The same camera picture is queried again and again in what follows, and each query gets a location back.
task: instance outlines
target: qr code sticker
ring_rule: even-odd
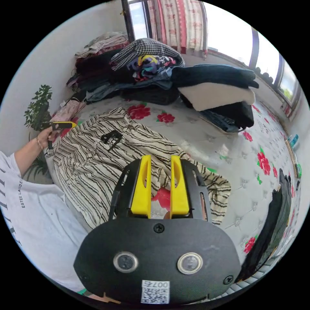
[[[142,304],[168,304],[170,296],[169,281],[142,281]]]

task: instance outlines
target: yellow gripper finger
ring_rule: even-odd
[[[181,160],[179,156],[173,155],[171,156],[170,218],[173,215],[187,215],[189,211]]]
[[[151,218],[151,155],[145,155],[141,158],[131,212]]]

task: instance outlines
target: bed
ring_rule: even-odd
[[[114,97],[86,105],[73,121],[80,124],[91,116],[117,107],[123,107],[135,121],[164,135],[193,159],[231,183],[227,212],[220,227],[234,242],[241,264],[247,254],[246,244],[251,238],[259,235],[264,225],[268,205],[272,199],[272,190],[277,189],[279,185],[279,169],[282,168],[284,174],[291,175],[292,205],[289,225],[274,257],[262,267],[260,275],[256,276],[260,277],[272,268],[292,241],[300,200],[300,190],[295,191],[297,180],[285,144],[285,131],[273,114],[262,103],[256,101],[252,106],[254,126],[240,133],[224,134],[205,122],[199,112],[188,109],[180,99],[169,106],[160,106],[147,102],[128,102],[120,97]],[[257,157],[262,150],[270,165],[270,170],[266,174],[260,168]],[[46,160],[53,182],[59,186],[53,158]],[[162,201],[163,199],[152,201],[152,218],[163,218],[167,212],[162,208],[164,205]],[[69,200],[66,202],[79,222],[90,231],[81,213]],[[254,280],[255,277],[249,279],[249,283]],[[242,284],[234,284],[229,292],[240,288]]]

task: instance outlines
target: bottle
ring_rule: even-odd
[[[298,135],[295,135],[295,137],[290,141],[291,148],[294,147],[294,145],[296,144],[297,140],[298,140]]]

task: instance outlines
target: window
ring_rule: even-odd
[[[297,78],[293,70],[288,65],[288,63],[284,60],[283,76],[282,76],[279,90],[290,101],[292,101],[293,99],[296,82],[297,82]]]
[[[142,2],[131,3],[128,0],[135,39],[147,38],[147,26]]]
[[[208,48],[250,64],[252,27],[237,16],[205,3],[208,19]]]
[[[259,50],[256,68],[260,68],[261,74],[265,72],[272,77],[272,84],[279,69],[279,52],[278,50],[260,33],[258,33]]]

